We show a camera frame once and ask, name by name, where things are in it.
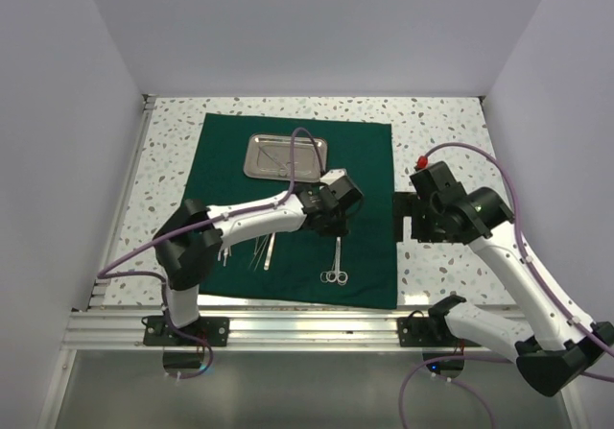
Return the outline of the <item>thin steel tweezers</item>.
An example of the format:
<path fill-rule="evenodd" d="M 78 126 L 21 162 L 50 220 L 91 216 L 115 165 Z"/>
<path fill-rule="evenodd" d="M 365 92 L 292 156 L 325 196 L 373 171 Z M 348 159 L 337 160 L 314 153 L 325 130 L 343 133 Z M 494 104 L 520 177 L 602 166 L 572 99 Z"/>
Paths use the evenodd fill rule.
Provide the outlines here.
<path fill-rule="evenodd" d="M 268 246 L 270 240 L 270 236 L 266 235 L 263 237 L 258 237 L 255 239 L 253 255 L 248 263 L 248 268 L 254 271 L 257 270 L 259 262 L 262 259 L 262 256 L 265 252 L 265 249 Z"/>

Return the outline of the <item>dark green surgical cloth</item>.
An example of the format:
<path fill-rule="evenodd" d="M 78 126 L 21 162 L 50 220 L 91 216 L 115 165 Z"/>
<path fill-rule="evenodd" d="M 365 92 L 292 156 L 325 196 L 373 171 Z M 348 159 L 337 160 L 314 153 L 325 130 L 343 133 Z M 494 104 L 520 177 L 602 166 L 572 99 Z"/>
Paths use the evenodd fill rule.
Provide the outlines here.
<path fill-rule="evenodd" d="M 302 127 L 328 147 L 326 166 L 342 168 L 354 191 L 341 193 L 332 211 L 326 192 L 299 185 L 295 201 L 307 217 L 301 229 L 277 232 L 268 270 L 256 267 L 255 241 L 235 244 L 200 286 L 203 295 L 393 309 L 397 252 L 392 195 L 392 130 L 388 124 L 206 114 L 183 197 L 216 205 L 271 203 L 288 182 L 252 179 L 244 172 L 255 134 L 289 135 Z M 343 219 L 340 205 L 348 205 Z"/>

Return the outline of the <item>steel surgical scissors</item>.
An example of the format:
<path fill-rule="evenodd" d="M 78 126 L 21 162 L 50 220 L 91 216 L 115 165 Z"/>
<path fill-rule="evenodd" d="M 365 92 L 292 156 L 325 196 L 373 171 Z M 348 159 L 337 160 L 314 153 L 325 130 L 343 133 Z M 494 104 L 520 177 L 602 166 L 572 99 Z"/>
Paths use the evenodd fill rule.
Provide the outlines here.
<path fill-rule="evenodd" d="M 341 253 L 342 253 L 342 238 L 337 237 L 335 241 L 335 251 L 332 267 L 328 271 L 320 273 L 320 281 L 322 283 L 341 283 Z"/>

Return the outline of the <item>wide steel tweezers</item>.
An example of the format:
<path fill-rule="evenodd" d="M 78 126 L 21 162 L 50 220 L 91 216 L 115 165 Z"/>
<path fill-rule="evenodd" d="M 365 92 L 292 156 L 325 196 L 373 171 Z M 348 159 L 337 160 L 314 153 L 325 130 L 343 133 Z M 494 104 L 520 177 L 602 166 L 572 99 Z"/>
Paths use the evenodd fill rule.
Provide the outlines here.
<path fill-rule="evenodd" d="M 268 271 L 270 269 L 270 267 L 271 267 L 272 254 L 273 254 L 274 244 L 275 244 L 275 238 L 276 238 L 276 233 L 272 233 L 271 236 L 270 236 L 270 239 L 269 239 L 268 247 L 267 247 L 265 262 L 263 264 L 263 270 L 264 271 Z"/>

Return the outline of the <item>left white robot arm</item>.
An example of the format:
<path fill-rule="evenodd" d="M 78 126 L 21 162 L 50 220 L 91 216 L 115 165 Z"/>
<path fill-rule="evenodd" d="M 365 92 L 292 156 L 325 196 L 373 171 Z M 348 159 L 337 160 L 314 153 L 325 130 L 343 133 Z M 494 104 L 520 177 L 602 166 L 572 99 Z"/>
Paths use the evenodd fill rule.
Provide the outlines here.
<path fill-rule="evenodd" d="M 185 346 L 199 336 L 199 287 L 225 250 L 303 229 L 322 237 L 344 237 L 351 210 L 363 201 L 363 192 L 344 169 L 324 174 L 317 183 L 292 182 L 287 191 L 248 203 L 184 201 L 153 239 L 156 261 L 166 275 L 168 337 Z"/>

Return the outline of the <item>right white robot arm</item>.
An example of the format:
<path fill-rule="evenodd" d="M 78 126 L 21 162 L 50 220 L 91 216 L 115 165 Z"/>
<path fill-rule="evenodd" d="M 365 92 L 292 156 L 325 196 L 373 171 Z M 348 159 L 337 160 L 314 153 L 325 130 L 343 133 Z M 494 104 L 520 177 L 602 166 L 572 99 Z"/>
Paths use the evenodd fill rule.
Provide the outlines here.
<path fill-rule="evenodd" d="M 397 322 L 402 346 L 452 346 L 466 341 L 512 362 L 528 384 L 553 396 L 592 367 L 613 344 L 611 322 L 596 322 L 561 289 L 522 236 L 515 216 L 493 189 L 467 192 L 448 165 L 437 162 L 411 176 L 414 190 L 392 196 L 393 235 L 404 221 L 419 243 L 462 244 L 479 256 L 524 315 L 516 322 L 449 295 L 426 314 Z"/>

